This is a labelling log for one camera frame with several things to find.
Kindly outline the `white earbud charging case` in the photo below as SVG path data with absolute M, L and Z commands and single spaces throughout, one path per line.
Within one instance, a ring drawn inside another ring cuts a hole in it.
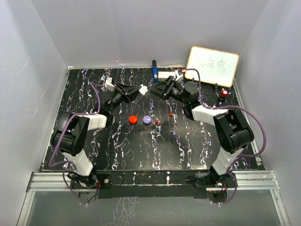
M 139 92 L 140 92 L 141 95 L 145 96 L 147 94 L 147 92 L 148 92 L 148 87 L 144 86 L 143 84 L 141 84 Z

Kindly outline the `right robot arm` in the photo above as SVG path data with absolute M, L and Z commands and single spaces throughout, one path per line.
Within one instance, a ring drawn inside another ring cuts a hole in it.
M 200 87 L 189 81 L 182 87 L 173 77 L 148 87 L 151 94 L 173 98 L 183 103 L 184 115 L 192 121 L 201 121 L 215 127 L 220 144 L 217 158 L 209 174 L 200 178 L 208 185 L 220 187 L 231 176 L 232 164 L 254 140 L 254 134 L 240 106 L 207 107 L 200 101 Z

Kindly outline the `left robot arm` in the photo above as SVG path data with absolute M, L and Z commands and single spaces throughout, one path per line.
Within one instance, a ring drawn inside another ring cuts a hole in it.
M 71 168 L 67 170 L 71 179 L 87 188 L 97 183 L 94 166 L 84 151 L 87 132 L 108 127 L 113 120 L 112 111 L 118 105 L 133 102 L 139 94 L 144 96 L 148 91 L 144 85 L 108 83 L 104 87 L 112 92 L 112 96 L 102 104 L 97 84 L 90 83 L 90 86 L 96 94 L 96 110 L 92 113 L 63 113 L 50 140 L 55 149 L 48 164 L 50 167 L 69 164 Z

